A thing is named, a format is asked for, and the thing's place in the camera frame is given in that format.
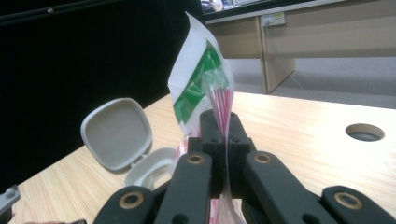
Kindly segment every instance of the open lid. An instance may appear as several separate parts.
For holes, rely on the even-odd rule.
[[[151,145],[149,121],[138,102],[120,98],[96,108],[81,124],[91,154],[110,171],[130,166]]]

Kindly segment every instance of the gray floor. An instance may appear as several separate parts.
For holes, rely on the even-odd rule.
[[[228,60],[236,91],[264,94],[258,60]],[[270,94],[396,109],[396,58],[297,59]]]

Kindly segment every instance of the desk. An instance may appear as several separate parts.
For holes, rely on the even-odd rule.
[[[236,92],[233,112],[256,148],[277,155],[308,190],[320,195],[326,187],[344,185],[396,217],[396,110]],[[145,113],[152,148],[176,147],[183,134],[170,96]],[[354,123],[372,124],[386,135],[377,142],[355,140],[346,134]],[[10,223],[83,217],[92,223],[124,177],[109,173],[81,147],[19,185],[21,199]]]

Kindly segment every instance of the round hole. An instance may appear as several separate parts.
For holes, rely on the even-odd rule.
[[[371,124],[352,124],[346,127],[346,133],[357,140],[364,142],[374,142],[384,138],[385,133],[378,127]]]
[[[124,194],[120,199],[120,207],[123,209],[136,208],[143,202],[143,194],[139,191],[133,191]]]
[[[267,155],[259,154],[254,157],[254,160],[260,163],[269,163],[271,158]]]
[[[335,200],[343,205],[344,207],[350,209],[361,209],[363,208],[363,203],[357,197],[346,192],[337,192],[334,194]]]
[[[172,224],[187,224],[189,223],[189,218],[186,215],[175,215],[172,218]]]
[[[302,220],[306,224],[320,224],[319,219],[311,214],[303,214]]]
[[[188,162],[192,164],[199,164],[204,161],[204,157],[199,155],[193,155],[188,158]]]

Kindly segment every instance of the white plastic container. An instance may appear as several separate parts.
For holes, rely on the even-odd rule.
[[[112,173],[130,169],[125,186],[149,189],[170,178],[167,165],[176,149],[164,147],[150,154],[152,132],[138,102],[112,100],[93,110],[81,124],[81,137],[97,161]]]

